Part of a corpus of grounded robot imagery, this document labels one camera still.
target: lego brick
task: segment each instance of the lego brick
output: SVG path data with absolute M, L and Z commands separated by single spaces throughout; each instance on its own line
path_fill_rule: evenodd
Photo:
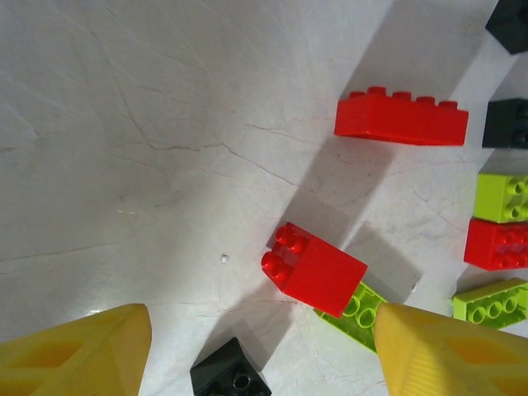
M 528 394 L 528 338 L 386 303 L 374 339 L 390 396 Z
M 367 266 L 292 223 L 276 233 L 262 270 L 285 295 L 340 317 Z
M 318 309 L 313 311 L 323 320 L 344 332 L 348 337 L 369 348 L 374 353 L 374 322 L 381 303 L 387 300 L 378 295 L 369 286 L 360 282 L 356 292 L 348 303 L 343 315 L 334 318 Z
M 334 134 L 424 146 L 461 146 L 468 124 L 467 111 L 455 101 L 435 104 L 433 97 L 412 100 L 410 92 L 387 96 L 383 87 L 351 92 L 337 104 Z
M 528 282 L 504 280 L 453 296 L 453 317 L 488 328 L 504 328 L 526 319 Z
M 494 223 L 528 220 L 528 176 L 480 173 L 473 216 Z
M 528 223 L 469 221 L 464 261 L 486 271 L 528 268 Z
M 151 337 L 147 307 L 128 304 L 5 342 L 0 395 L 137 395 Z
M 528 100 L 488 103 L 482 147 L 528 149 Z
M 271 391 L 249 363 L 237 338 L 191 369 L 194 395 L 271 396 Z
M 528 0 L 499 0 L 486 30 L 510 54 L 528 51 Z

